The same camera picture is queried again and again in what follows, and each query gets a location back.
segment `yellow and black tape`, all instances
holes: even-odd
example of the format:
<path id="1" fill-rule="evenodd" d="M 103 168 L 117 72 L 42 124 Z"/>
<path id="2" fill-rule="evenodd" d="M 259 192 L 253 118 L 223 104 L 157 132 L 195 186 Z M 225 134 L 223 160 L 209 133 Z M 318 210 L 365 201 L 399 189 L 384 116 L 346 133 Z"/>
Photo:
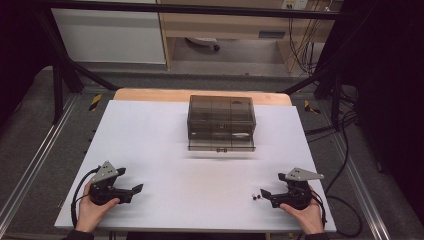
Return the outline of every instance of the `yellow and black tape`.
<path id="1" fill-rule="evenodd" d="M 309 106 L 309 101 L 305 100 L 305 112 L 313 112 L 315 114 L 321 114 L 321 111 L 319 109 L 314 109 Z"/>
<path id="2" fill-rule="evenodd" d="M 100 101 L 100 98 L 102 98 L 101 94 L 96 94 L 96 96 L 93 98 L 93 101 L 91 102 L 90 108 L 88 109 L 88 111 L 94 111 L 96 110 L 97 104 Z"/>

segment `person's left hand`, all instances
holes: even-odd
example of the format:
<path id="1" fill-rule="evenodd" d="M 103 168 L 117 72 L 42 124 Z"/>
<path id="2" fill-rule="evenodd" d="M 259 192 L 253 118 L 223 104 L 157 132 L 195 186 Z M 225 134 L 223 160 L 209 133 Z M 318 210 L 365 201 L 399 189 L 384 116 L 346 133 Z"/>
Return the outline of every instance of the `person's left hand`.
<path id="1" fill-rule="evenodd" d="M 75 230 L 80 232 L 91 233 L 102 221 L 104 215 L 111 208 L 119 203 L 119 198 L 114 198 L 104 205 L 96 205 L 90 200 L 88 195 L 90 191 L 91 181 L 89 181 L 84 187 L 83 198 L 79 204 L 79 216 Z"/>

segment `floor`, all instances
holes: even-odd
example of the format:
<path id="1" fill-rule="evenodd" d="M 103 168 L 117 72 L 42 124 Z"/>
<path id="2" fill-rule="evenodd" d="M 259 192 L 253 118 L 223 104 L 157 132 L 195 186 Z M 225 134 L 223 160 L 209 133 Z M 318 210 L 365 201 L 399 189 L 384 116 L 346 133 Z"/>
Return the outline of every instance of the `floor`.
<path id="1" fill-rule="evenodd" d="M 275 54 L 276 44 L 273 42 L 219 40 L 219 44 L 221 50 L 215 52 L 210 47 L 179 39 L 173 68 L 169 71 L 152 66 L 95 69 L 96 66 L 93 71 L 125 87 L 264 92 L 283 90 L 307 75 L 293 77 L 287 74 L 284 60 Z M 67 104 L 72 107 L 65 113 L 62 124 L 52 125 L 52 76 L 49 71 L 41 72 L 22 106 L 1 127 L 2 239 L 59 239 L 66 234 L 66 230 L 53 227 L 60 202 L 66 197 L 84 159 L 107 101 L 114 94 L 88 79 L 83 81 L 86 88 L 82 94 L 65 91 Z M 305 130 L 329 124 L 331 99 L 316 100 L 314 89 L 311 84 L 290 96 Z M 349 86 L 345 86 L 345 92 L 355 95 L 355 89 Z M 102 99 L 95 111 L 88 111 L 96 94 L 102 94 Z M 310 103 L 309 109 L 305 108 L 305 100 Z M 351 107 L 342 105 L 340 118 Z M 52 137 L 54 131 L 58 132 L 56 137 Z M 349 145 L 348 167 L 330 193 L 348 202 L 358 212 L 363 229 L 354 239 L 424 239 L 423 226 L 396 183 L 389 174 L 377 171 L 360 126 L 349 125 L 346 134 L 348 142 L 340 132 L 332 131 L 307 136 L 307 140 L 317 170 L 326 176 L 337 173 L 345 156 L 346 144 Z M 40 146 L 45 146 L 46 151 L 41 151 Z M 328 186 L 330 180 L 331 177 L 324 179 L 323 186 Z M 359 229 L 358 219 L 351 209 L 333 200 L 331 208 L 340 231 L 353 234 Z M 106 238 L 108 232 L 98 231 L 96 235 Z M 271 237 L 274 240 L 293 239 L 292 233 L 272 234 Z M 337 233 L 331 237 L 347 238 Z M 118 234 L 118 238 L 124 239 L 125 233 Z"/>

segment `person's arm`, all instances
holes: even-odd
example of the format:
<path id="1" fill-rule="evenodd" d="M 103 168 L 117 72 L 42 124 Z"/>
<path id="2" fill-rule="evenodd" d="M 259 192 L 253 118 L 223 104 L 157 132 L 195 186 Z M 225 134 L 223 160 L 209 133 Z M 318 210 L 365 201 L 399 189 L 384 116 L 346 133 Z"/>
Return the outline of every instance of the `person's arm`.
<path id="1" fill-rule="evenodd" d="M 66 240 L 92 240 L 94 235 L 92 232 L 103 219 L 104 215 L 111 208 L 119 203 L 119 198 L 114 198 L 104 205 L 96 205 L 90 200 L 88 193 L 90 191 L 91 182 L 88 182 L 84 187 L 83 197 L 79 204 L 79 215 L 75 230 L 69 232 Z"/>
<path id="2" fill-rule="evenodd" d="M 296 218 L 305 233 L 305 240 L 329 239 L 322 224 L 321 207 L 314 199 L 303 210 L 297 210 L 284 203 L 280 205 L 280 208 Z"/>

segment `white object on desk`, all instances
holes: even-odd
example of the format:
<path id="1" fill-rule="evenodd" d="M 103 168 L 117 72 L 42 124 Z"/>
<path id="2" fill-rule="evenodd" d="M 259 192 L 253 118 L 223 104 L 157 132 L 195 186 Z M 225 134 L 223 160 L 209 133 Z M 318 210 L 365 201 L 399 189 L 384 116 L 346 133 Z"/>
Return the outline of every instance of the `white object on desk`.
<path id="1" fill-rule="evenodd" d="M 99 228 L 121 231 L 284 232 L 300 230 L 293 217 L 252 194 L 287 191 L 278 173 L 316 172 L 295 107 L 255 105 L 255 152 L 187 150 L 188 103 L 110 101 L 57 218 L 72 228 L 70 204 L 81 178 L 110 161 L 125 167 L 115 187 L 144 183 L 130 204 L 112 209 Z M 318 180 L 327 231 L 333 217 Z"/>

